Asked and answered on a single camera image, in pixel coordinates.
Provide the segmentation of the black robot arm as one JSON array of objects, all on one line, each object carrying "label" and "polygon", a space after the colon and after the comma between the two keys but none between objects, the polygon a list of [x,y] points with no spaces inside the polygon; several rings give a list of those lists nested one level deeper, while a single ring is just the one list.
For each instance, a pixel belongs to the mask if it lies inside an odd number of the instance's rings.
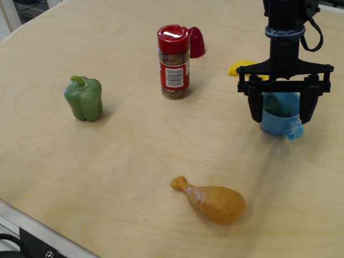
[{"label": "black robot arm", "polygon": [[248,97],[252,119],[262,121],[264,92],[300,93],[299,117],[308,123],[315,111],[318,98],[331,89],[330,64],[310,63],[299,59],[299,48],[309,51],[305,40],[306,22],[321,32],[313,16],[319,9],[318,1],[264,1],[268,17],[265,29],[270,39],[268,60],[240,66],[238,92]]}]

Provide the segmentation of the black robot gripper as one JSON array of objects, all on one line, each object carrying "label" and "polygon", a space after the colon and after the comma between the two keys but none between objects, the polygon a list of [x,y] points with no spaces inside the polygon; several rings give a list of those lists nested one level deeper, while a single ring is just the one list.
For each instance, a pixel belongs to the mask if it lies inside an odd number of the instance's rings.
[{"label": "black robot gripper", "polygon": [[[267,26],[266,36],[270,39],[268,60],[250,66],[241,66],[238,92],[248,96],[252,119],[262,121],[264,91],[300,92],[299,117],[302,124],[308,123],[315,111],[319,96],[330,92],[330,75],[334,67],[330,64],[306,62],[299,58],[299,48],[316,52],[323,45],[323,34],[319,30],[318,46],[310,49],[305,40],[305,27],[282,30]],[[263,81],[258,75],[269,75]]]}]

